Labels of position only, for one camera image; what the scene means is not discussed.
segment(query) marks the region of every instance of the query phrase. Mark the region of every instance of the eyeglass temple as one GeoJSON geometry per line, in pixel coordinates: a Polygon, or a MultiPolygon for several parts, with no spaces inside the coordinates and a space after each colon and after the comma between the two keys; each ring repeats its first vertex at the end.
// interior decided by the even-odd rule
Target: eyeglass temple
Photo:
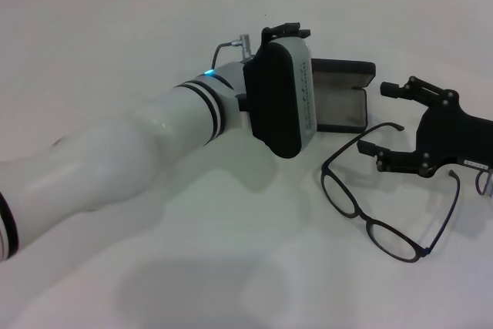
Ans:
{"type": "Polygon", "coordinates": [[[427,248],[428,254],[433,250],[435,244],[438,242],[438,240],[440,239],[441,235],[443,234],[443,232],[445,230],[445,227],[447,226],[448,221],[450,220],[450,218],[451,218],[451,216],[452,216],[452,214],[454,212],[455,205],[457,204],[457,200],[459,198],[459,193],[461,192],[461,181],[459,179],[459,176],[457,176],[457,173],[455,173],[454,170],[450,170],[448,172],[448,175],[451,176],[451,177],[453,177],[455,179],[455,181],[457,182],[457,190],[455,191],[454,202],[452,203],[452,207],[451,207],[450,211],[448,211],[447,218],[445,219],[444,224],[441,226],[440,231],[438,231],[437,236],[433,239],[433,242],[431,243],[431,245],[429,246],[429,248],[427,248]]]}
{"type": "Polygon", "coordinates": [[[341,153],[344,152],[347,148],[349,148],[350,146],[355,144],[357,141],[359,141],[364,136],[368,135],[369,133],[372,133],[373,131],[375,131],[377,129],[380,129],[383,126],[391,126],[398,131],[404,131],[404,127],[401,125],[398,125],[397,123],[381,123],[379,125],[373,126],[372,128],[368,129],[364,133],[361,133],[360,135],[358,135],[355,138],[353,138],[352,140],[350,140],[348,143],[346,143],[346,145],[339,148],[338,151],[336,151],[332,156],[330,156],[327,159],[327,161],[324,162],[323,166],[328,166],[332,161],[334,161],[338,156],[340,156],[341,153]]]}

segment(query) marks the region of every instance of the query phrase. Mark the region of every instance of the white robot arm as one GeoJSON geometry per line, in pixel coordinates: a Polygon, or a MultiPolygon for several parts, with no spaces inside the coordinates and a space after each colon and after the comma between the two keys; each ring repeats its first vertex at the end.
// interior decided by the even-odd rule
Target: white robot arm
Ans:
{"type": "Polygon", "coordinates": [[[208,71],[43,153],[0,163],[0,261],[75,213],[143,192],[167,164],[241,127],[242,110],[255,137],[279,156],[296,156],[316,130],[306,36],[299,24],[264,29],[250,61],[208,71]],[[288,123],[276,121],[284,115],[288,123]]]}

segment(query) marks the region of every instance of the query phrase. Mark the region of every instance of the eyeglasses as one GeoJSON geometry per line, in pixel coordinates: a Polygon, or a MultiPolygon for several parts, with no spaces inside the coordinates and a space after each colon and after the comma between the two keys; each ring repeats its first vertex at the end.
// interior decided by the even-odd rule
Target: eyeglasses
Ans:
{"type": "Polygon", "coordinates": [[[397,125],[395,123],[381,123],[376,125],[366,132],[360,134],[359,136],[352,139],[345,146],[340,148],[336,153],[334,153],[327,161],[322,165],[322,175],[320,181],[322,182],[322,188],[324,189],[325,195],[327,196],[329,202],[335,207],[340,214],[347,217],[348,219],[353,219],[355,217],[361,217],[366,221],[366,229],[370,239],[377,245],[378,248],[383,250],[389,256],[396,258],[403,262],[416,262],[422,257],[426,257],[431,253],[435,244],[440,239],[450,220],[452,213],[454,212],[455,204],[459,197],[459,192],[461,189],[461,182],[457,174],[450,170],[448,175],[453,177],[457,182],[457,190],[455,191],[454,202],[452,203],[451,209],[448,212],[447,218],[445,219],[443,225],[438,231],[437,236],[433,239],[431,245],[427,248],[423,248],[416,242],[414,242],[409,237],[406,237],[399,230],[394,229],[390,225],[383,223],[379,220],[372,219],[366,213],[361,210],[353,194],[348,188],[340,181],[340,179],[334,174],[334,172],[329,169],[329,165],[340,156],[345,150],[350,146],[354,145],[358,140],[364,136],[372,133],[376,129],[380,129],[383,126],[390,126],[399,131],[402,131],[404,127],[397,125]]]}

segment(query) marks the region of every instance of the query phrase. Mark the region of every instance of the black eyeglass frame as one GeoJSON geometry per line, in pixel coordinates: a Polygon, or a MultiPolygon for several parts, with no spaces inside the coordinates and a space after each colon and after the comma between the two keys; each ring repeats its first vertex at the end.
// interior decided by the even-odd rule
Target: black eyeglass frame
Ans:
{"type": "Polygon", "coordinates": [[[341,215],[343,215],[344,217],[346,217],[348,219],[353,219],[353,218],[359,216],[359,217],[361,217],[366,222],[367,234],[370,237],[371,241],[373,241],[377,245],[378,248],[380,248],[386,254],[388,254],[389,256],[391,256],[391,257],[393,257],[393,258],[395,258],[395,259],[397,259],[399,261],[407,262],[407,263],[413,263],[413,262],[416,262],[416,261],[420,260],[422,257],[426,257],[428,254],[430,254],[431,251],[433,250],[435,244],[438,242],[438,240],[440,239],[441,235],[443,234],[443,232],[445,230],[445,227],[447,226],[448,221],[450,220],[450,218],[451,218],[451,216],[452,216],[452,214],[454,212],[455,205],[457,204],[457,200],[458,200],[459,193],[460,193],[460,190],[461,190],[461,181],[459,180],[459,177],[457,176],[457,174],[453,170],[450,170],[448,172],[448,175],[450,177],[453,177],[455,179],[455,181],[457,182],[457,190],[455,192],[454,202],[452,203],[451,209],[448,212],[448,215],[447,215],[447,217],[446,217],[443,225],[441,226],[440,230],[438,231],[437,236],[433,239],[433,242],[431,243],[431,245],[429,247],[423,248],[418,243],[414,242],[411,238],[405,236],[399,230],[391,227],[390,225],[388,225],[388,224],[386,224],[386,223],[384,223],[382,221],[379,221],[379,220],[376,220],[376,219],[373,219],[373,218],[369,217],[360,208],[359,204],[357,203],[356,199],[354,198],[353,194],[349,191],[349,189],[342,183],[342,181],[340,181],[340,179],[336,176],[336,174],[329,168],[329,165],[338,156],[340,156],[343,152],[345,152],[347,149],[349,149],[351,146],[353,146],[355,143],[357,143],[361,138],[363,138],[364,136],[368,135],[369,133],[372,133],[373,131],[375,131],[377,129],[380,129],[381,127],[384,127],[384,126],[393,127],[394,129],[396,129],[398,131],[403,131],[404,130],[404,127],[403,126],[398,125],[396,123],[381,123],[380,125],[376,125],[376,126],[370,128],[370,129],[368,129],[364,133],[361,133],[360,135],[356,136],[351,141],[349,141],[347,144],[345,144],[344,146],[342,146],[338,151],[336,151],[336,153],[334,153],[332,156],[330,156],[324,162],[324,164],[322,165],[322,174],[320,176],[320,182],[322,184],[322,189],[324,190],[325,196],[328,198],[330,204],[332,204],[332,206],[334,206],[334,208],[341,215]],[[354,205],[354,212],[353,213],[346,213],[346,212],[344,212],[330,198],[329,193],[327,192],[327,189],[325,188],[325,184],[324,184],[325,176],[329,176],[330,178],[332,178],[332,180],[334,180],[337,183],[337,185],[346,193],[346,195],[348,196],[348,198],[350,199],[350,201],[354,205]],[[377,240],[375,239],[375,237],[373,235],[373,226],[374,225],[378,225],[380,227],[383,227],[383,228],[389,230],[390,232],[396,234],[402,240],[404,240],[405,242],[407,242],[414,249],[414,252],[415,252],[414,257],[411,258],[411,259],[405,259],[405,258],[399,257],[399,256],[397,256],[397,255],[389,252],[385,248],[383,248],[377,242],[377,240]]]}

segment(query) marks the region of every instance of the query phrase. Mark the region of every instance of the white table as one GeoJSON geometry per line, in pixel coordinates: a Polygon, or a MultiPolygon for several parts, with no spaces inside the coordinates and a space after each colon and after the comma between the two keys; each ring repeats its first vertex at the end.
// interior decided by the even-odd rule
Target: white table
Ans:
{"type": "MultiPolygon", "coordinates": [[[[166,92],[240,33],[256,49],[262,27],[284,22],[312,30],[315,57],[377,64],[371,124],[407,130],[369,139],[409,150],[424,107],[381,97],[380,82],[416,75],[493,119],[492,2],[0,0],[0,159],[166,92]]],[[[60,224],[0,265],[0,327],[491,327],[493,209],[475,172],[456,169],[461,197],[433,254],[403,264],[321,192],[321,163],[351,137],[317,134],[287,161],[231,133],[146,194],[60,224]]],[[[365,210],[431,242],[453,197],[447,169],[432,180],[379,174],[355,148],[338,163],[365,210]]]]}

